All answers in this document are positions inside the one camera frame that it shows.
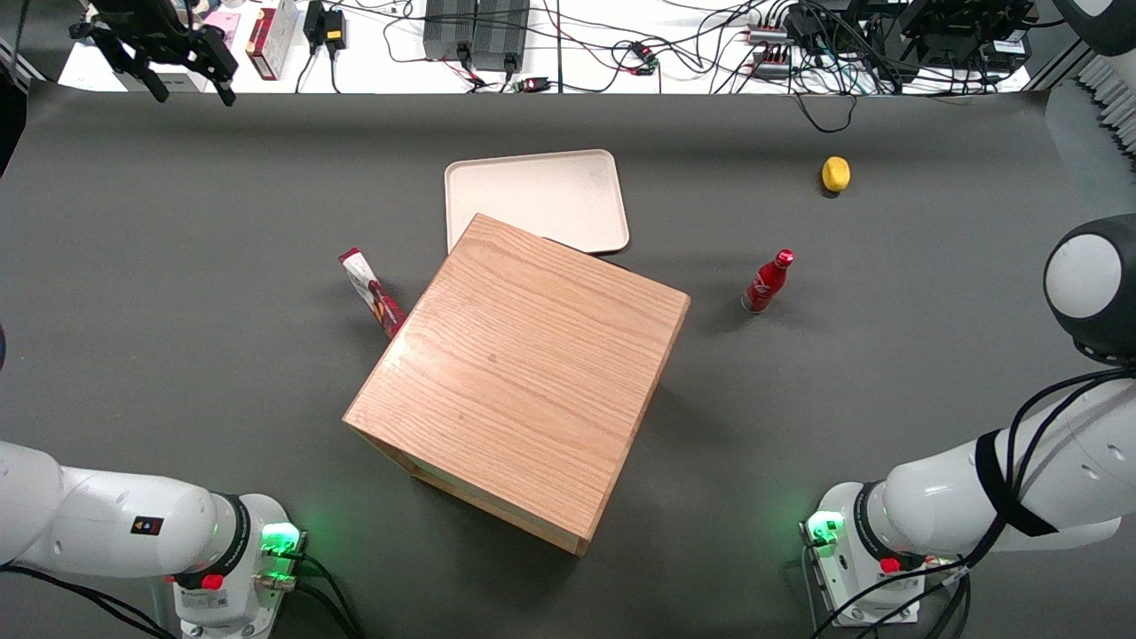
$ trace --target white tray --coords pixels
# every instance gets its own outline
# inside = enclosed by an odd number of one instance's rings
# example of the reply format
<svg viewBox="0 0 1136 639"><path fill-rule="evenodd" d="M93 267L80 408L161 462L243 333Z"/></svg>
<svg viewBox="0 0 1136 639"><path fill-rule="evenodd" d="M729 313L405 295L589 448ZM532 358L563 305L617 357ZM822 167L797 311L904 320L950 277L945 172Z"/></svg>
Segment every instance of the white tray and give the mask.
<svg viewBox="0 0 1136 639"><path fill-rule="evenodd" d="M478 213L584 252L615 252L630 241L616 158L603 149L451 164L448 252Z"/></svg>

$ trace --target bottle cap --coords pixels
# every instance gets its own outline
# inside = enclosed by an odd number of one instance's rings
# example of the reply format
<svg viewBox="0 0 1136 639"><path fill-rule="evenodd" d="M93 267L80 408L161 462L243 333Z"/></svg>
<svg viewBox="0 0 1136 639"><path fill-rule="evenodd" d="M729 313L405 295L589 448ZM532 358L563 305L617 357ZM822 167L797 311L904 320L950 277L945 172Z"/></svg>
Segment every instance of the bottle cap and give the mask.
<svg viewBox="0 0 1136 639"><path fill-rule="evenodd" d="M780 266L782 268L787 268L790 264L793 264L794 259L796 259L796 256L793 255L793 251L782 249L780 252L777 254L777 259L774 260L774 264Z"/></svg>

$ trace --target lemon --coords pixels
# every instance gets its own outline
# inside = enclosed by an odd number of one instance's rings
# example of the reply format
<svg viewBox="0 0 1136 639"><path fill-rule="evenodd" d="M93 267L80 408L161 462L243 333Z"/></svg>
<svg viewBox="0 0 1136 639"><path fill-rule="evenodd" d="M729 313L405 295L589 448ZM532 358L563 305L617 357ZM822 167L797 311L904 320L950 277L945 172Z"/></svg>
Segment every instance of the lemon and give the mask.
<svg viewBox="0 0 1136 639"><path fill-rule="evenodd" d="M828 158L825 160L825 168L820 171L820 180L825 183L825 188L834 193L847 189L849 182L852 181L849 161L837 156Z"/></svg>

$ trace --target coca-cola bottle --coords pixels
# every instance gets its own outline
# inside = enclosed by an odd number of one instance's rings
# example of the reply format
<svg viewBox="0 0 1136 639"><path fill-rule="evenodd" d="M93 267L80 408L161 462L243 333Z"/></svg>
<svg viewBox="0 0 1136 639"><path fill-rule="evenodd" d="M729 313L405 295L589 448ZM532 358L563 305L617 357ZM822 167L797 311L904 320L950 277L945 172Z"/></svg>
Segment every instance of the coca-cola bottle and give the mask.
<svg viewBox="0 0 1136 639"><path fill-rule="evenodd" d="M782 249L777 257L758 271L758 275L742 293L742 306L753 314L769 306L769 300L785 285L785 271L793 264L793 251Z"/></svg>

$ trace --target wooden box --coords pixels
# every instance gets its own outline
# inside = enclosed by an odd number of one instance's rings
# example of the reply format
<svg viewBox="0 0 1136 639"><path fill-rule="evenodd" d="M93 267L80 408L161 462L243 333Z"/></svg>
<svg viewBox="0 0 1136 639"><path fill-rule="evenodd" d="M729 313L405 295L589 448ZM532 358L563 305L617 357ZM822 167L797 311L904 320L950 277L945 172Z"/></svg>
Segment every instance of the wooden box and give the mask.
<svg viewBox="0 0 1136 639"><path fill-rule="evenodd" d="M343 421L411 475L583 555L688 306L478 215Z"/></svg>

